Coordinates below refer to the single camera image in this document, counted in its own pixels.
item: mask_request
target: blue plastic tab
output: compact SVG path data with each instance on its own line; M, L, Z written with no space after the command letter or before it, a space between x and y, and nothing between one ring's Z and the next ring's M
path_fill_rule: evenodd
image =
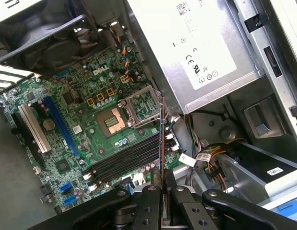
M292 200L280 205L275 211L277 214L297 221L297 200Z

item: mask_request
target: green circuit board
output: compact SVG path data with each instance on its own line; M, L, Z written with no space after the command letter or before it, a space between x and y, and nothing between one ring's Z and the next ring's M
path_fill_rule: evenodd
M38 106L42 111L32 109L51 146L51 151L41 154L45 168L34 158L21 135L18 138L24 145L36 174L43 184L51 186L55 197L49 199L54 206L63 211L90 200L113 188L126 175L143 173L144 180L149 180L148 171L143 165L113 179L109 184L101 184L93 193L87 191L87 181L83 172L92 165L128 147L139 143L159 132L159 123L151 122L134 129L128 124L129 115L118 106L119 101L151 85L144 74L133 51L128 53L131 60L129 71L133 79L124 78L124 58L114 46L96 54L81 64L48 79L32 77L18 86L0 95L0 104L6 120L16 128L12 114L19 113L19 106L26 104ZM53 122L46 122L50 112L43 104L43 99L50 96L74 141L79 156L69 148L58 127ZM145 119L158 112L159 105L149 93L138 95L132 100L137 117ZM166 167L179 165L179 154L170 152L166 155ZM64 205L63 201L70 194L62 194L59 187L72 183L80 191L77 202Z

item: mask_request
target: black pcie slot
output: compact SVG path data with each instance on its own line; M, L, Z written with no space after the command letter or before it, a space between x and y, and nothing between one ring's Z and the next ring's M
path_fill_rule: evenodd
M44 164L44 158L41 156L41 154L38 152L38 146L33 143L34 138L27 129L27 126L25 125L23 118L19 113L12 114L12 119L15 122L17 126L17 130L22 135L24 142L26 146L30 149L34 159L38 163L38 165L41 167L42 170L46 171L45 164Z
M133 147L122 150L121 152L117 153L116 155L110 156L107 159L93 165L89 171L92 171L92 170L100 171L100 170L103 170L103 168L112 167L113 164L121 163L121 160L126 159L126 156L131 155L133 152L137 152L140 150L145 152L146 151L145 148L151 147L151 145L156 143L157 141L159 142L158 134L148 138L147 140L139 142L138 144L136 144Z
M159 156L159 134L139 142L118 154L92 166L88 173L93 173L94 183L108 182L139 165L145 165Z

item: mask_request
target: ram slot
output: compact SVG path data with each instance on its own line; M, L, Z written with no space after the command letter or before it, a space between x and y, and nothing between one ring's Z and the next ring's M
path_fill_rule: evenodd
M100 181L102 183L108 182L133 170L139 165L145 165L156 160L159 156L159 144L159 134L155 134L93 165L87 173L92 174L93 183L97 184ZM166 143L165 153L168 152L169 147L170 144Z
M26 104L22 104L18 106L18 109L19 109L20 115L22 116L24 122L27 124L41 152L45 153L50 151L51 146L42 128L39 126L39 123L35 118L31 108Z

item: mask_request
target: black fan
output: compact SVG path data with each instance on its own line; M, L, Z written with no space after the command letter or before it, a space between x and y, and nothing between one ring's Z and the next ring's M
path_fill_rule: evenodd
M81 0L44 0L0 23L0 64L53 75L103 49Z

